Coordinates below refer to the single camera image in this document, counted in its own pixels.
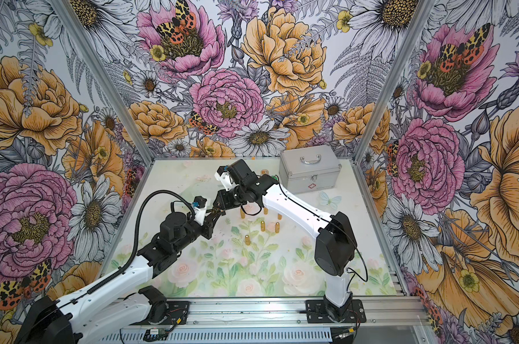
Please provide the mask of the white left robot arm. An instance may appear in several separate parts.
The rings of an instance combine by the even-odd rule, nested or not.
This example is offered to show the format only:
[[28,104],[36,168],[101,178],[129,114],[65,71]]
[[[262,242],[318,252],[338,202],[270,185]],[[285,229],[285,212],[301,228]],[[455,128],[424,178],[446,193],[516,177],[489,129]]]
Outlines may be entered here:
[[35,302],[15,342],[96,343],[127,325],[164,321],[166,298],[146,282],[171,267],[199,237],[210,239],[220,216],[169,214],[160,232],[121,268],[70,295]]

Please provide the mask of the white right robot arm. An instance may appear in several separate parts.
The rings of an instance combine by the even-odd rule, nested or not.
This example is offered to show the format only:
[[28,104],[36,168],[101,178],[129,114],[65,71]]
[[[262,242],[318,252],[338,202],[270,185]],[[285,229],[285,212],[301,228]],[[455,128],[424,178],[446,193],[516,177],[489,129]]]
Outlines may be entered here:
[[316,209],[298,199],[269,175],[256,173],[229,173],[222,166],[215,174],[223,189],[218,191],[213,207],[226,212],[255,203],[262,208],[274,210],[286,216],[315,240],[315,262],[325,272],[326,290],[323,297],[322,315],[334,323],[341,323],[352,311],[352,292],[349,291],[351,276],[348,263],[355,257],[358,248],[351,222],[347,215],[335,215]]

